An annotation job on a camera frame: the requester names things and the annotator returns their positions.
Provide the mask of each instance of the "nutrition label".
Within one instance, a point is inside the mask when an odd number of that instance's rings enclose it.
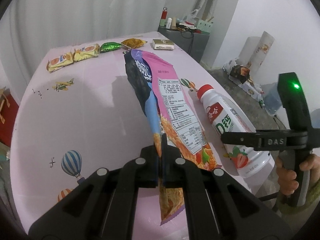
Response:
[[[179,80],[158,79],[158,83],[172,127],[190,152],[197,153],[205,144],[204,137],[197,117],[184,100]]]

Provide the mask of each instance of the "snack packet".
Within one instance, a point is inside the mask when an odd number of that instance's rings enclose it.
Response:
[[[113,42],[113,41],[112,42],[106,42],[106,43],[103,43],[101,45],[100,53],[117,50],[117,49],[120,49],[121,46],[122,45],[120,43],[117,43],[117,42]]]
[[[129,49],[140,48],[146,43],[147,43],[147,41],[143,41],[143,40],[136,39],[136,38],[127,39],[127,40],[121,42],[121,44],[123,44],[124,46],[126,46]]]
[[[185,159],[202,169],[216,168],[215,157],[173,66],[154,53],[137,49],[126,53],[124,59],[128,81],[148,119],[159,156],[161,134],[166,133],[168,144],[179,148]],[[161,182],[159,188],[163,224],[183,210],[184,200],[181,188],[167,189]]]
[[[75,49],[73,59],[75,62],[84,60],[87,58],[97,57],[99,56],[100,46],[99,44],[93,44],[87,47],[83,47],[81,49]]]
[[[52,73],[58,69],[68,66],[73,63],[72,52],[65,53],[60,57],[54,58],[47,63],[47,71]]]

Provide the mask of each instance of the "pink snack bag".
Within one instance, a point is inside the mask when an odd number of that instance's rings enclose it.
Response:
[[[216,168],[218,164],[202,126],[173,66],[154,53],[137,49],[126,53],[124,59],[128,81],[148,119],[159,156],[161,134],[166,133],[168,144],[179,148],[185,159],[201,169]],[[159,188],[161,220],[165,223],[183,210],[183,191],[181,188],[165,188],[161,183]]]

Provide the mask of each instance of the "finger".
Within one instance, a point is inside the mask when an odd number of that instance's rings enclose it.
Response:
[[[299,167],[302,171],[318,170],[320,168],[320,158],[315,154],[310,154],[304,162],[300,163]]]
[[[320,179],[320,169],[311,170],[310,173],[310,186],[312,187],[314,184],[318,182]]]
[[[283,195],[289,196],[289,195],[291,195],[291,194],[294,193],[294,190],[293,190],[293,191],[288,191],[288,190],[280,189],[280,192],[281,192]]]
[[[283,179],[278,179],[278,183],[280,185],[280,189],[286,190],[286,191],[294,191],[299,186],[299,183],[295,180],[287,181]]]
[[[287,170],[285,168],[276,168],[276,173],[280,179],[291,181],[297,177],[297,174],[292,170]]]
[[[283,162],[281,161],[281,159],[279,158],[279,156],[276,158],[275,164],[276,164],[277,168],[282,168]]]

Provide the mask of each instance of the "black cable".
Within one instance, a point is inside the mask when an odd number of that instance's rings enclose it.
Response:
[[[275,120],[276,125],[278,126],[279,130],[281,130],[281,128],[280,128],[279,124],[277,123],[277,121],[276,121],[276,118],[275,118],[275,117],[273,117],[273,120]]]
[[[278,193],[279,192],[272,193],[270,195],[266,195],[266,196],[260,197],[259,200],[263,202],[263,201],[267,201],[267,200],[270,200],[270,199],[274,199],[274,198],[276,198],[278,196]]]
[[[187,53],[190,55],[191,50],[192,50],[192,45],[193,45],[193,40],[194,40],[195,34],[194,34],[193,30],[190,29],[189,27],[184,26],[184,29],[185,29],[184,31],[179,30],[181,36],[182,36],[183,38],[185,38],[185,39],[192,39],[192,40],[191,40],[191,43],[190,43],[190,45],[189,45],[189,48],[188,48],[188,52],[187,52]],[[186,32],[191,33],[191,37],[183,36],[183,33],[186,33]]]
[[[283,122],[278,118],[278,116],[276,114],[274,115],[273,119],[275,120],[275,118],[279,120],[279,122],[283,125],[284,128],[286,128],[285,125],[283,124]]]

